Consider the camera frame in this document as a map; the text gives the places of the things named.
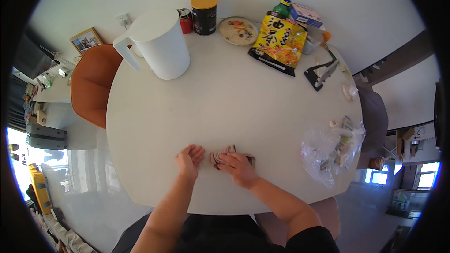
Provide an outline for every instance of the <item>power outlet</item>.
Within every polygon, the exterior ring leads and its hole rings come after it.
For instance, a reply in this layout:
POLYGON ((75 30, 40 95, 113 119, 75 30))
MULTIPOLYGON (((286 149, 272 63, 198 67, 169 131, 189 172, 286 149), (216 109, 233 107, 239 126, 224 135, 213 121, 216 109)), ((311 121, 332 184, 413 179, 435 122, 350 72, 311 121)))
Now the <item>power outlet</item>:
POLYGON ((128 17, 127 13, 117 15, 116 20, 119 23, 119 25, 131 25, 131 20, 128 17))

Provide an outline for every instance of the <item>hand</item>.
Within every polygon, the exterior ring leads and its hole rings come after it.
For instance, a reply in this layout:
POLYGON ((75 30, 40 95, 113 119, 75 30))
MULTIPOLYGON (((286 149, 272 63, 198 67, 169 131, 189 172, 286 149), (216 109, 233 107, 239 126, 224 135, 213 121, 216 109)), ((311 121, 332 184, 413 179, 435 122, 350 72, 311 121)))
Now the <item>hand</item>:
POLYGON ((248 162, 245 155, 237 153, 228 153, 226 155, 219 155, 220 159, 229 164, 218 164, 217 167, 231 175, 233 182, 238 186, 246 189, 251 189, 258 180, 255 170, 248 162))
POLYGON ((203 160, 205 149, 202 146, 188 145, 175 157, 175 163, 179 169, 179 175, 195 180, 199 175, 197 166, 203 160))

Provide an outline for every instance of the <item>pink chair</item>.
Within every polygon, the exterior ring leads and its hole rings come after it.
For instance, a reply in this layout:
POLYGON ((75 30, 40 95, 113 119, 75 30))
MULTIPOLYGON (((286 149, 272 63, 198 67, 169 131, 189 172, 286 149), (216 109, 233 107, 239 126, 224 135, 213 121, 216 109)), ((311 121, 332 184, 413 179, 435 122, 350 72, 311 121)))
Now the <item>pink chair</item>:
MULTIPOLYGON (((338 238, 340 228, 337 204, 333 197, 310 204, 318 214, 323 226, 330 231, 333 239, 338 238)), ((288 234, 286 223, 278 219, 273 212, 255 214, 255 219, 272 243, 286 246, 286 235, 288 234)))

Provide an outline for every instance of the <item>blue box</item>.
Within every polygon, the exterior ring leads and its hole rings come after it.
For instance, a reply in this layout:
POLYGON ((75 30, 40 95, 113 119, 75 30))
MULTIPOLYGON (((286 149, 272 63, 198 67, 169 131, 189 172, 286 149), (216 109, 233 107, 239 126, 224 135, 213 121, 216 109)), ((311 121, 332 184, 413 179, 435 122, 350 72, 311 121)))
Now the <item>blue box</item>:
POLYGON ((317 12, 308 7, 296 3, 291 3, 289 13, 289 18, 291 20, 307 25, 312 25, 313 27, 317 28, 320 28, 323 25, 322 20, 320 19, 317 12))

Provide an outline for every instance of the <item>kettle handle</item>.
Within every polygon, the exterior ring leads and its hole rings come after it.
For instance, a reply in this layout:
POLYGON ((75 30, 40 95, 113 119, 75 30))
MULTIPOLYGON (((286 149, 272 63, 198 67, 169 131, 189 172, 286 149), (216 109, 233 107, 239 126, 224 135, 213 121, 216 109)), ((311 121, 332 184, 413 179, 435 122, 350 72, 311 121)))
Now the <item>kettle handle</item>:
POLYGON ((128 49, 128 45, 133 44, 133 40, 129 37, 124 37, 121 41, 114 41, 114 48, 116 51, 123 57, 125 61, 127 61, 130 66, 135 70, 140 70, 141 67, 136 60, 136 58, 131 53, 130 49, 128 49))

